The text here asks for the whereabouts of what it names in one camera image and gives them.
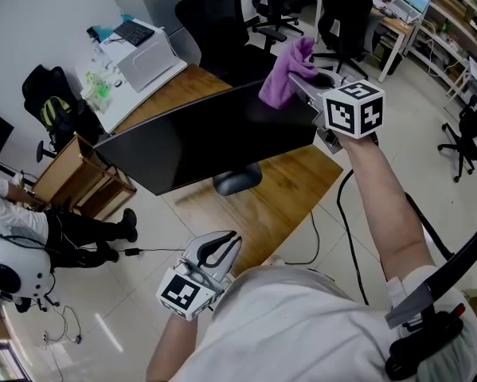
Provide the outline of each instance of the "white shirt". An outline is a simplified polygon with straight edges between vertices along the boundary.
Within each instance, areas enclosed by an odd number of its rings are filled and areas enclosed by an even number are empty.
[[[29,211],[7,201],[8,181],[0,178],[0,224],[5,227],[23,227],[37,233],[46,244],[49,236],[47,216],[44,213]]]
[[[435,270],[419,267],[394,288],[409,294]],[[461,302],[463,332],[409,380],[465,381],[475,370],[477,320],[464,297],[450,290],[435,308],[450,312]],[[385,314],[354,302],[319,273],[256,267],[226,291],[205,338],[172,380],[390,381],[389,347],[404,331],[389,329]]]

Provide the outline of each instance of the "open laptop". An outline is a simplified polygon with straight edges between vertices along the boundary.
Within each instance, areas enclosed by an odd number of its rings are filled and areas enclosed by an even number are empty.
[[[429,0],[392,0],[386,7],[410,24],[421,16],[428,4]]]

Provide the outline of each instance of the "purple towel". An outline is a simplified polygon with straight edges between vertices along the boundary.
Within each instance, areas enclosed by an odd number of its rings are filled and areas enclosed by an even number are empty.
[[[304,79],[314,78],[318,71],[314,64],[306,62],[312,54],[314,38],[301,37],[293,41],[277,58],[270,75],[260,90],[260,99],[267,105],[280,109],[293,96],[287,74],[294,72]]]

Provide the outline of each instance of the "monitor base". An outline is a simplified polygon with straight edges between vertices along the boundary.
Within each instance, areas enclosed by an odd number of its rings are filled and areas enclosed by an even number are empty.
[[[241,170],[216,175],[213,186],[220,195],[231,195],[259,185],[262,178],[260,165],[255,162]]]

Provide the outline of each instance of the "black bag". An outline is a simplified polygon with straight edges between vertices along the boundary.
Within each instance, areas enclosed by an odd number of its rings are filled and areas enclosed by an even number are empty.
[[[49,132],[51,143],[59,153],[76,131],[76,111],[58,96],[48,98],[40,112],[41,122]]]

